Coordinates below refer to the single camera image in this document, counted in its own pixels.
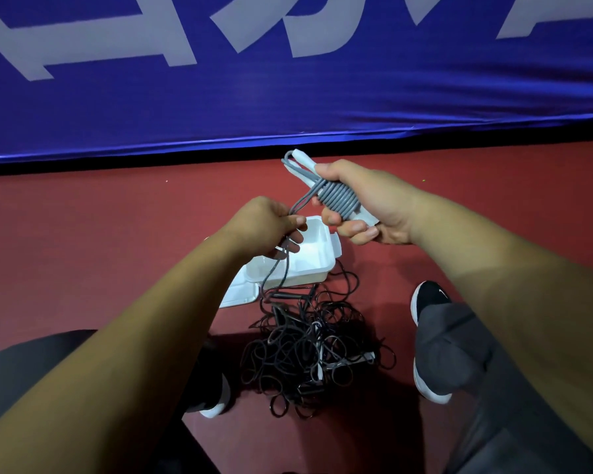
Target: right hand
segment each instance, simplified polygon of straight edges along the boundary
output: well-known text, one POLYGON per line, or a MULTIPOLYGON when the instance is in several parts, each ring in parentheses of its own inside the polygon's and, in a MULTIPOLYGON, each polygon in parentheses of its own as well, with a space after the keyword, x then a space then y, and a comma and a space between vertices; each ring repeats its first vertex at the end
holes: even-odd
MULTIPOLYGON (((364 221, 343 222, 338 213, 327 208, 321 217, 329 226, 337 226, 341 236, 356 245, 377 241, 389 245, 411 243, 411 218, 415 199, 420 190, 394 175, 364 168, 347 160, 317 164, 316 172, 330 181, 342 181, 354 190, 360 204, 380 220, 368 227, 364 221)), ((315 206, 321 202, 313 199, 315 206)))

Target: tangled black cable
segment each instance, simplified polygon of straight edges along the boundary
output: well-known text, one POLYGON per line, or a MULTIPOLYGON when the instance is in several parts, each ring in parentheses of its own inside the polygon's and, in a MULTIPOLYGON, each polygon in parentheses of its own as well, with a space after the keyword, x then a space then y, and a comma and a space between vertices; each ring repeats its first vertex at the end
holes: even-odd
POLYGON ((264 315, 250 326, 258 328, 262 338, 244 349, 241 381, 270 396, 275 417, 284 416, 290 404, 302 419, 312 417, 331 386, 353 382, 356 363, 384 369, 396 364, 393 350, 383 339, 374 338, 362 314, 348 301, 360 285, 358 276, 337 262, 340 271, 330 275, 345 278, 344 293, 322 283, 283 288, 287 266, 279 286, 262 291, 259 306, 264 315), (393 355, 390 366, 381 364, 381 349, 393 355), (276 408, 277 401, 283 402, 283 409, 276 408))

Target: red floor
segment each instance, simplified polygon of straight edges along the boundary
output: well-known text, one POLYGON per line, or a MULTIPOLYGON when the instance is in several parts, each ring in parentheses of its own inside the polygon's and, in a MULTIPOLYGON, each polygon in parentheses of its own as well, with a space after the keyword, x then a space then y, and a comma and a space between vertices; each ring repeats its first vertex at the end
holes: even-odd
MULTIPOLYGON (((593 267, 593 143, 354 160, 593 267)), ((103 326, 244 201, 267 195, 291 205, 303 191, 278 159, 0 177, 0 349, 103 326)), ((306 214, 314 214, 311 206, 306 214)), ((217 419, 189 415, 224 474, 432 474, 443 467, 471 402, 460 396, 444 408, 419 401, 408 304, 421 280, 445 280, 415 247, 343 249, 343 262, 361 279, 352 302, 386 337, 398 366, 307 422, 274 419, 267 399, 251 392, 217 419)), ((212 333, 241 341, 258 317, 255 304, 222 310, 212 333)))

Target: gray cable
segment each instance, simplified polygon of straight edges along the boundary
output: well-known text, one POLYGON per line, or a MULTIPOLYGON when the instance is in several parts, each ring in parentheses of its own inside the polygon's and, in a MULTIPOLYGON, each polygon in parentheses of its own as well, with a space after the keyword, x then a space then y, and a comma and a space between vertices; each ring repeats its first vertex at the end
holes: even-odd
POLYGON ((360 206, 356 193, 349 186, 340 181, 328 181, 307 169, 294 166, 288 161, 291 155, 292 150, 285 154, 283 159, 281 159, 281 162, 297 173, 315 181, 315 183, 313 187, 311 187, 310 190, 303 195, 294 206, 292 206, 290 214, 297 213, 301 208, 308 204, 310 199, 318 196, 321 203, 327 206, 330 210, 340 214, 343 221, 347 221, 349 216, 360 206))

